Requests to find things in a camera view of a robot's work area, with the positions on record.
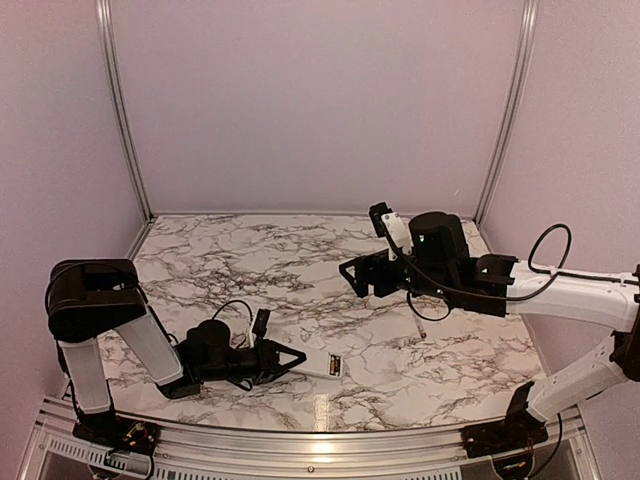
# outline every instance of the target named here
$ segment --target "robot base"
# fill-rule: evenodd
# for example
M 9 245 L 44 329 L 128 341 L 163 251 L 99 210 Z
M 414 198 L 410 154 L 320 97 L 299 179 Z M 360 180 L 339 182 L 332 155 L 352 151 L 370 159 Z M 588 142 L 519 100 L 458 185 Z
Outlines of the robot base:
M 152 456 L 156 449 L 160 427 L 155 423 L 131 420 L 118 415 L 83 420 L 73 427 L 73 436 L 81 440 L 104 445 L 114 451 L 134 452 L 146 456 Z
M 528 448 L 549 440 L 544 426 L 533 429 L 530 426 L 511 423 L 507 428 L 504 420 L 470 425 L 464 427 L 461 434 L 469 458 Z

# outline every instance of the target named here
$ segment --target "marble surface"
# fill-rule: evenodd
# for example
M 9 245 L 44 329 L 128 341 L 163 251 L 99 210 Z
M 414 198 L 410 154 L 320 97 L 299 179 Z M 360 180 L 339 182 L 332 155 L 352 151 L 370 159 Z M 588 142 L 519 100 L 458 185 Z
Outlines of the marble surface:
M 464 224 L 471 252 L 487 252 Z M 268 337 L 344 356 L 340 380 L 289 373 L 247 393 L 226 382 L 169 401 L 111 332 L 101 338 L 105 372 L 120 410 L 226 427 L 365 431 L 455 424 L 503 415 L 513 390 L 542 367 L 518 316 L 453 311 L 417 320 L 398 292 L 360 299 L 338 265 L 385 248 L 367 217 L 163 216 L 136 266 L 150 303 L 178 339 L 222 303 L 241 298 L 272 310 Z M 441 307 L 416 300 L 428 316 Z M 247 314 L 228 309 L 233 344 Z M 427 334 L 421 338 L 419 329 Z

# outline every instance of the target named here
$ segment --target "pink wall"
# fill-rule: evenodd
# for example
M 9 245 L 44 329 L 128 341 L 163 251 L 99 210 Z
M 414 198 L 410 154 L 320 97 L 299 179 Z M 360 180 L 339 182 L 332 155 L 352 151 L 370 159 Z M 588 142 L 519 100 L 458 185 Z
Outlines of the pink wall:
M 570 267 L 633 270 L 639 161 L 640 3 L 541 2 L 528 84 L 485 225 L 494 250 L 526 256 L 546 226 L 563 221 L 574 232 Z M 555 318 L 531 325 L 552 370 L 609 333 Z M 638 477 L 639 396 L 640 386 L 627 384 L 581 406 L 605 480 Z
M 473 213 L 523 2 L 113 3 L 158 211 Z
M 0 3 L 0 465 L 14 478 L 62 376 L 43 309 L 68 257 L 123 255 L 142 225 L 92 0 Z

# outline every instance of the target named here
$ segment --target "cable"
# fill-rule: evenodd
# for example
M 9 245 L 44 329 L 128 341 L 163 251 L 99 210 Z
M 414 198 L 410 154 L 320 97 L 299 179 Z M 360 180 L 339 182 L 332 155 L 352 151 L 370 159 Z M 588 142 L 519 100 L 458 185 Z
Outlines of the cable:
M 443 301 L 444 301 L 445 305 L 447 305 L 447 313 L 445 313 L 444 316 L 442 316 L 440 318 L 429 318 L 429 317 L 425 317 L 420 312 L 418 312 L 418 310 L 416 310 L 416 307 L 413 306 L 413 301 L 411 300 L 411 292 L 407 292 L 407 304 L 409 305 L 409 308 L 411 309 L 411 311 L 418 318 L 421 318 L 422 320 L 426 320 L 428 322 L 441 322 L 442 320 L 444 320 L 445 318 L 447 318 L 449 316 L 449 314 L 451 313 L 451 307 L 446 302 L 446 300 L 443 299 Z
M 560 263 L 556 267 L 557 271 L 556 272 L 551 272 L 551 270 L 543 270 L 543 269 L 539 269 L 537 267 L 534 267 L 533 266 L 533 257 L 535 255 L 536 251 L 538 250 L 538 247 L 542 244 L 543 240 L 547 237 L 547 235 L 549 235 L 554 230 L 557 230 L 557 229 L 560 229 L 560 228 L 567 232 L 567 244 L 565 246 L 564 253 L 562 254 L 562 259 L 560 260 Z M 520 297 L 508 297 L 508 296 L 499 297 L 499 296 L 496 296 L 496 295 L 487 295 L 487 294 L 484 294 L 484 293 L 468 292 L 468 291 L 465 291 L 465 290 L 459 290 L 457 288 L 453 288 L 453 287 L 448 287 L 446 285 L 442 285 L 441 283 L 433 280 L 425 272 L 423 272 L 417 265 L 415 265 L 411 261 L 411 259 L 407 255 L 405 255 L 405 253 L 402 251 L 402 249 L 400 249 L 398 247 L 398 245 L 396 245 L 396 243 L 393 241 L 393 238 L 391 238 L 391 235 L 389 234 L 389 231 L 386 229 L 386 226 L 385 226 L 384 235 L 385 235 L 385 237 L 387 239 L 387 242 L 389 243 L 389 246 L 391 247 L 391 250 L 393 251 L 393 253 L 395 253 L 398 257 L 400 257 L 411 269 L 413 269 L 418 275 L 420 275 L 422 278 L 424 278 L 427 282 L 429 282 L 434 287 L 439 288 L 440 290 L 448 291 L 448 292 L 451 292 L 451 293 L 456 293 L 458 295 L 464 295 L 466 297 L 481 298 L 483 300 L 506 301 L 506 302 L 525 302 L 527 300 L 531 300 L 532 298 L 537 297 L 542 292 L 547 290 L 553 284 L 553 282 L 556 281 L 556 279 L 559 276 L 569 277 L 569 278 L 577 278 L 577 279 L 582 279 L 582 280 L 594 280 L 594 281 L 600 281 L 600 282 L 611 282 L 611 283 L 621 283 L 621 284 L 626 284 L 626 285 L 640 286 L 640 282 L 633 281 L 633 280 L 624 280 L 624 281 L 622 281 L 620 278 L 603 277 L 603 276 L 598 276 L 598 275 L 583 275 L 583 274 L 580 274 L 580 273 L 560 271 L 560 269 L 562 267 L 564 267 L 564 264 L 567 261 L 567 258 L 569 257 L 569 252 L 571 250 L 571 242 L 572 242 L 571 229 L 569 228 L 568 225 L 565 225 L 564 223 L 556 223 L 555 225 L 552 225 L 549 228 L 547 228 L 542 233 L 542 235 L 540 235 L 538 237 L 538 239 L 534 243 L 533 248 L 531 249 L 531 252 L 529 253 L 529 257 L 527 259 L 527 266 L 529 267 L 529 269 L 534 273 L 550 275 L 549 281 L 547 283 L 545 283 L 542 287 L 540 287 L 538 290 L 535 290 L 534 292 L 531 292 L 531 293 L 529 293 L 527 295 L 523 295 L 523 296 L 520 296 Z
M 551 232 L 558 229 L 563 229 L 565 232 L 567 232 L 567 244 L 564 248 L 564 253 L 562 254 L 562 260 L 560 260 L 560 263 L 558 264 L 558 268 L 562 268 L 564 266 L 565 262 L 567 261 L 567 257 L 569 256 L 569 251 L 571 250 L 571 242 L 573 240 L 573 236 L 571 235 L 571 229 L 569 228 L 568 225 L 565 225 L 564 223 L 556 223 L 555 225 L 551 225 L 544 232 L 542 232 L 542 235 L 538 237 L 538 239 L 536 240 L 536 243 L 533 244 L 533 248 L 531 248 L 531 251 L 529 252 L 529 258 L 527 259 L 527 266 L 529 267 L 529 270 L 531 270 L 532 272 L 551 275 L 551 270 L 541 270 L 539 268 L 534 267 L 533 257 L 538 251 L 538 247 L 540 247 L 544 239 L 547 238 L 547 235 L 549 235 Z
M 542 269 L 542 268 L 538 268 L 536 266 L 533 265 L 533 257 L 536 254 L 536 251 L 538 250 L 538 247 L 540 246 L 540 244 L 542 243 L 542 241 L 547 237 L 547 235 L 549 235 L 551 232 L 553 232 L 554 230 L 558 230 L 558 229 L 563 229 L 567 232 L 567 249 L 565 249 L 565 253 L 562 257 L 562 261 L 560 262 L 561 265 L 564 265 L 565 260 L 567 259 L 566 257 L 569 254 L 569 248 L 571 246 L 571 229 L 565 225 L 564 223 L 556 223 L 555 225 L 550 226 L 549 228 L 547 228 L 542 235 L 540 235 L 538 237 L 538 240 L 536 240 L 536 243 L 533 245 L 533 248 L 531 249 L 531 253 L 529 253 L 529 258 L 527 259 L 527 267 L 529 267 L 529 270 L 531 270 L 534 273 L 542 273 L 542 274 L 546 274 L 546 275 L 551 275 L 551 270 L 546 270 L 546 269 Z M 622 281 L 620 278 L 615 278 L 615 277 L 603 277 L 601 275 L 585 275 L 582 273 L 575 273 L 575 272 L 557 272 L 559 276 L 561 277 L 569 277 L 569 278 L 577 278 L 580 280 L 593 280 L 596 282 L 611 282 L 611 283 L 624 283 L 627 285 L 635 285 L 635 286 L 640 286 L 640 282 L 634 281 L 634 280 L 625 280 Z
M 545 462 L 542 465 L 540 465 L 539 469 L 537 469 L 534 473 L 529 475 L 528 477 L 529 480 L 531 480 L 534 477 L 537 477 L 540 474 L 540 472 L 542 472 L 542 470 L 547 468 L 547 466 L 551 463 L 551 460 L 553 460 L 556 454 L 558 453 L 558 450 L 560 450 L 560 444 L 562 443 L 562 416 L 560 416 L 559 413 L 558 413 L 558 428 L 559 428 L 558 441 L 556 442 L 556 446 L 553 448 L 551 455 L 549 455 L 549 458 L 547 458 Z
M 247 338 L 249 339 L 249 346 L 251 348 L 253 348 L 254 345 L 253 345 L 252 330 L 253 330 L 254 318 L 253 318 L 253 311 L 251 310 L 251 307 L 249 306 L 249 304 L 247 302 L 245 302 L 244 300 L 240 300 L 240 299 L 229 300 L 227 303 L 225 303 L 220 308 L 218 308 L 218 310 L 216 310 L 216 313 L 213 314 L 213 316 L 211 317 L 211 320 L 215 320 L 216 317 L 220 314 L 220 312 L 222 312 L 229 305 L 233 305 L 234 303 L 240 303 L 240 304 L 244 305 L 245 307 L 247 307 L 247 310 L 249 311 L 249 332 L 247 333 L 247 336 L 244 338 L 244 340 L 242 340 L 242 342 L 240 342 L 240 345 L 238 345 L 236 347 L 236 349 L 242 347 L 247 342 Z
M 154 470 L 156 469 L 156 462 L 153 459 L 153 454 L 149 455 L 149 463 L 151 464 L 149 467 L 149 474 L 144 477 L 144 480 L 149 480 L 151 477 L 153 477 L 153 474 L 155 473 Z
M 76 398 L 76 389 L 73 388 L 71 377 L 69 377 L 69 386 L 71 387 L 71 404 L 73 405 L 73 411 L 76 413 L 76 417 L 79 419 L 81 417 L 81 411 L 80 406 L 78 405 L 78 399 Z
M 441 283 L 433 280 L 429 275 L 424 273 L 418 266 L 416 266 L 409 257 L 407 257 L 404 254 L 404 252 L 393 241 L 393 238 L 391 238 L 391 235 L 389 235 L 389 232 L 386 229 L 385 229 L 385 237 L 387 238 L 387 242 L 389 242 L 389 246 L 391 247 L 391 250 L 393 251 L 393 253 L 395 253 L 399 258 L 401 258 L 402 261 L 405 262 L 418 275 L 420 275 L 422 278 L 424 278 L 427 282 L 429 282 L 434 287 L 439 288 L 440 290 L 443 290 L 443 291 L 457 293 L 458 295 L 464 295 L 464 296 L 473 297 L 473 298 L 482 298 L 483 300 L 496 300 L 501 302 L 504 302 L 504 301 L 525 302 L 527 300 L 531 300 L 532 298 L 537 297 L 542 292 L 547 290 L 551 286 L 551 284 L 555 282 L 556 278 L 558 278 L 558 274 L 554 273 L 553 275 L 551 275 L 551 278 L 549 279 L 549 281 L 545 283 L 542 287 L 540 287 L 538 290 L 532 293 L 529 293 L 528 295 L 523 295 L 521 297 L 507 297 L 507 296 L 499 297 L 497 295 L 486 295 L 484 293 L 467 292 L 465 290 L 459 290 L 457 288 L 447 287 L 446 285 L 442 285 Z
M 249 322 L 252 322 L 253 321 L 253 311 L 251 310 L 251 307 L 249 306 L 249 304 L 247 302 L 245 302 L 244 300 L 240 300 L 240 299 L 229 300 L 227 303 L 222 305 L 218 310 L 216 310 L 216 313 L 213 314 L 213 316 L 211 317 L 211 320 L 215 320 L 216 317 L 220 314 L 220 312 L 222 312 L 222 310 L 227 308 L 229 305 L 233 305 L 234 303 L 241 303 L 242 305 L 247 307 L 247 310 L 249 311 Z

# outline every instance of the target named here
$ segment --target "aluminum frame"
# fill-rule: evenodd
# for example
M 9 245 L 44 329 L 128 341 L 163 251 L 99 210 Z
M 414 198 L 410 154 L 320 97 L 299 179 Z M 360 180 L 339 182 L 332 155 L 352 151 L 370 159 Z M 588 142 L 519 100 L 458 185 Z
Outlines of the aluminum frame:
M 476 211 L 473 219 L 478 228 L 482 227 L 491 201 L 493 200 L 500 172 L 504 166 L 507 156 L 509 142 L 513 132 L 513 125 L 518 113 L 518 107 L 522 101 L 522 94 L 529 73 L 529 65 L 531 64 L 531 50 L 533 48 L 533 38 L 535 33 L 536 20 L 538 18 L 538 0 L 525 0 L 522 12 L 522 23 L 520 25 L 520 37 L 518 38 L 518 47 L 516 50 L 516 62 L 513 68 L 511 78 L 511 86 L 509 87 L 509 95 L 505 106 L 498 138 L 491 156 L 491 163 L 487 178 L 478 199 Z
M 100 40 L 104 54 L 107 81 L 111 101 L 113 103 L 116 123 L 122 148 L 125 154 L 127 169 L 133 185 L 134 194 L 138 203 L 138 208 L 145 222 L 153 220 L 154 215 L 149 204 L 149 197 L 144 186 L 140 163 L 136 153 L 131 126 L 127 116 L 127 110 L 124 101 L 124 92 L 122 90 L 122 81 L 120 79 L 120 69 L 118 67 L 118 56 L 116 53 L 116 43 L 113 34 L 113 24 L 111 21 L 111 2 L 110 0 L 96 0 L 96 11 L 98 17 L 98 27 L 100 29 Z
M 142 225 L 142 228 L 138 232 L 138 235 L 136 235 L 136 238 L 133 240 L 133 243 L 131 244 L 129 251 L 127 252 L 126 258 L 128 258 L 129 260 L 133 260 L 136 257 L 136 255 L 142 248 L 142 245 L 144 245 L 144 241 L 149 236 L 149 232 L 151 232 L 151 229 L 153 228 L 153 225 L 156 223 L 156 220 L 157 220 L 157 217 L 154 216 L 153 218 L 144 222 L 144 225 Z
M 460 428 L 464 425 L 386 432 L 295 433 L 187 425 L 139 415 L 122 415 L 152 420 L 160 425 L 156 468 L 213 470 L 229 478 L 355 480 L 388 475 L 410 478 L 412 474 L 415 478 L 416 472 L 426 473 L 488 460 L 488 457 L 467 458 L 460 437 Z M 71 402 L 45 398 L 29 439 L 18 476 L 20 480 L 39 477 L 48 442 L 52 437 L 71 438 L 74 423 Z M 580 480 L 600 480 L 597 469 L 594 469 L 595 460 L 584 424 L 576 408 L 563 412 L 563 425 L 563 438 L 572 447 Z M 553 445 L 559 431 L 557 422 L 549 422 L 548 430 L 550 438 L 545 445 Z M 126 462 L 125 455 L 114 454 L 114 459 Z

